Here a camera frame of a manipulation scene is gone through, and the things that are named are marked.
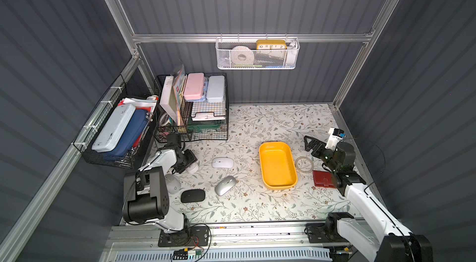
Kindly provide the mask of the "white round mouse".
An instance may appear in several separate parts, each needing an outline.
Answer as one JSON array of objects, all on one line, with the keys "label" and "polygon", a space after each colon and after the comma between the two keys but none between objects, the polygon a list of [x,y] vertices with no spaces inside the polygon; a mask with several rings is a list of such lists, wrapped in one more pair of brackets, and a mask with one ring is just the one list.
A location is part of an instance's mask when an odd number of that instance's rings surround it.
[{"label": "white round mouse", "polygon": [[169,194],[175,195],[180,191],[182,186],[181,186],[180,180],[175,175],[166,174],[165,180],[166,180],[167,191]]}]

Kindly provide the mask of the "silver grey mouse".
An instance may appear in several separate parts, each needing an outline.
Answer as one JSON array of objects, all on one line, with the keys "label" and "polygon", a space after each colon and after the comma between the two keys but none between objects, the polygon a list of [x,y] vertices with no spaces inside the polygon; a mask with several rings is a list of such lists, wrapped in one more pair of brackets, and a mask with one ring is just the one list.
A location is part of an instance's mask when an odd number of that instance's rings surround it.
[{"label": "silver grey mouse", "polygon": [[237,180],[234,176],[227,176],[223,178],[216,186],[215,186],[215,193],[218,196],[225,195],[228,191],[235,187],[237,184]]}]

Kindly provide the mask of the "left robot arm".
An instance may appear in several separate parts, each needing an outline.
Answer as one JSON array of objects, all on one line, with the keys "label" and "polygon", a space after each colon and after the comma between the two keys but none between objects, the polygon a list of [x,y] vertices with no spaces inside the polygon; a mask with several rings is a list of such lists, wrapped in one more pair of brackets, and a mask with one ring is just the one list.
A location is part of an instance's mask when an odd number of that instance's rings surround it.
[{"label": "left robot arm", "polygon": [[167,136],[164,147],[157,150],[146,164],[124,178],[124,221],[133,226],[151,224],[164,233],[179,233],[188,229],[187,217],[171,208],[170,194],[178,192],[175,174],[182,174],[197,158],[185,148],[177,133]]}]

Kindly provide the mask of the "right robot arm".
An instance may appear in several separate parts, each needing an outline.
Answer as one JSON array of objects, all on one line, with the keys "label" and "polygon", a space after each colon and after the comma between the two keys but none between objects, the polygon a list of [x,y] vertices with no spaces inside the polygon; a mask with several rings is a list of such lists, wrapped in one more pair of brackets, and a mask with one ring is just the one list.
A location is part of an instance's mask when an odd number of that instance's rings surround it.
[{"label": "right robot arm", "polygon": [[332,129],[327,142],[304,137],[304,148],[328,169],[340,194],[352,203],[371,232],[346,213],[330,213],[326,234],[350,242],[369,262],[432,262],[433,247],[423,235],[414,234],[374,196],[354,170],[356,152],[344,133]]}]

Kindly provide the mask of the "black mouse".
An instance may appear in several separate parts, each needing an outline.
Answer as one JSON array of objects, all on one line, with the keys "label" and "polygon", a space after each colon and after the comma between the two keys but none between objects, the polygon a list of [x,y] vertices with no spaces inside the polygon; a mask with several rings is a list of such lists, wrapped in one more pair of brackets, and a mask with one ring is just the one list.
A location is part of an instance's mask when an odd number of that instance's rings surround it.
[{"label": "black mouse", "polygon": [[192,189],[184,191],[180,196],[181,203],[199,203],[204,201],[206,193],[202,189]]}]

